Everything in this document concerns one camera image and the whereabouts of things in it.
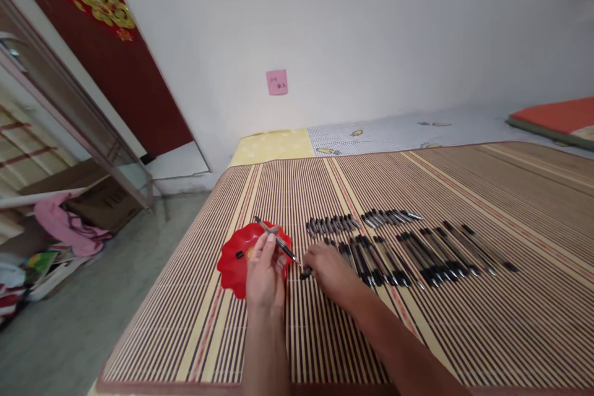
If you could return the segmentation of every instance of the pen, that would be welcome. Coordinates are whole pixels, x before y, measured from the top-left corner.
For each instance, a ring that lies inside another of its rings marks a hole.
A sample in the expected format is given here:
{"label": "pen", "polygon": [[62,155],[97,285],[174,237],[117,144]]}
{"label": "pen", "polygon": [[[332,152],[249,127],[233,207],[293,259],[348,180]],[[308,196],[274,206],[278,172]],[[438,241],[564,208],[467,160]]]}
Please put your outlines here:
{"label": "pen", "polygon": [[[260,226],[262,226],[266,232],[268,232],[269,234],[273,234],[272,231],[270,230],[270,228],[264,224],[264,222],[260,219],[260,217],[254,216],[254,219],[256,220],[256,223],[258,223]],[[291,260],[293,260],[299,266],[303,267],[301,265],[301,263],[299,263],[299,261],[297,260],[297,257],[295,257],[295,254],[293,254],[291,252],[291,250],[286,246],[285,241],[281,237],[279,237],[275,234],[273,234],[273,235],[277,239],[277,244],[280,246],[280,248],[283,250],[283,252],[285,254],[287,254]]]}

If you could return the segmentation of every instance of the floor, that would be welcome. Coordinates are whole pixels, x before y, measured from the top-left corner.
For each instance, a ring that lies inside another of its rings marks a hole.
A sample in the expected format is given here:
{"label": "floor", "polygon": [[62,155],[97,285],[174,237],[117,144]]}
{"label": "floor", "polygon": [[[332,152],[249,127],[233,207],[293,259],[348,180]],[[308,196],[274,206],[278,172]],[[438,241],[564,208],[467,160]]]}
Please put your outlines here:
{"label": "floor", "polygon": [[158,201],[55,296],[25,308],[0,332],[0,394],[86,395],[208,195]]}

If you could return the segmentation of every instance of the clothing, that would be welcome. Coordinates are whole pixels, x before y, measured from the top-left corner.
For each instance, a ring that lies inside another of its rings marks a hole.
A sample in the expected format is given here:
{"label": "clothing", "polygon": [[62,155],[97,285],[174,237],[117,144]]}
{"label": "clothing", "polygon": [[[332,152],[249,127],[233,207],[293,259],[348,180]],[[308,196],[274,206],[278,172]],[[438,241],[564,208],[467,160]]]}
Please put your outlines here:
{"label": "clothing", "polygon": [[71,196],[66,192],[39,201],[35,204],[35,218],[50,235],[70,244],[74,255],[94,255],[103,248],[103,240],[112,235],[106,230],[85,225],[78,215],[62,209],[61,204]]}

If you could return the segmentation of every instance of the red dish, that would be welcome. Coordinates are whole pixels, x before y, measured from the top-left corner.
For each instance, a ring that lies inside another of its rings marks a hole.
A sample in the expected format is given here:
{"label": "red dish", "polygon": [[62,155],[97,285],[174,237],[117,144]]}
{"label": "red dish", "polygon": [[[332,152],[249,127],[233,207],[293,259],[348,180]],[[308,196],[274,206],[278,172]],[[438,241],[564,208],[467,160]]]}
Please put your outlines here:
{"label": "red dish", "polygon": [[[268,227],[274,225],[264,221]],[[221,287],[223,289],[232,289],[238,299],[246,297],[246,279],[248,276],[248,259],[251,256],[252,249],[260,235],[264,233],[264,228],[258,223],[250,223],[242,229],[235,231],[229,241],[221,248],[221,258],[217,263],[217,270],[221,273]],[[291,238],[283,232],[283,228],[277,233],[291,249]],[[240,258],[237,258],[238,252],[241,252]],[[292,260],[287,256],[287,263],[283,269],[283,280],[286,280],[286,269]]]}

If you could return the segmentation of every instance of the striped mat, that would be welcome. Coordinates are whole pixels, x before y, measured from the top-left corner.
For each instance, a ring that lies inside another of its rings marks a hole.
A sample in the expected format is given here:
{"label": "striped mat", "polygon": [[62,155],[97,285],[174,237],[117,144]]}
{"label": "striped mat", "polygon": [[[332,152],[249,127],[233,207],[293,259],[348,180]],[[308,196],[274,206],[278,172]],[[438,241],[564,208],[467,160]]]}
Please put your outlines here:
{"label": "striped mat", "polygon": [[[259,215],[281,224],[302,257],[312,241],[304,226],[310,217],[396,208],[425,218],[407,230],[444,219],[467,223],[520,269],[439,289],[376,288],[461,383],[476,393],[589,394],[593,176],[591,160],[523,142],[231,167],[115,346],[97,391],[237,393],[246,306],[220,288],[223,243]],[[396,235],[392,226],[363,231]],[[295,391],[391,394],[353,321],[298,275],[291,267],[286,284]]]}

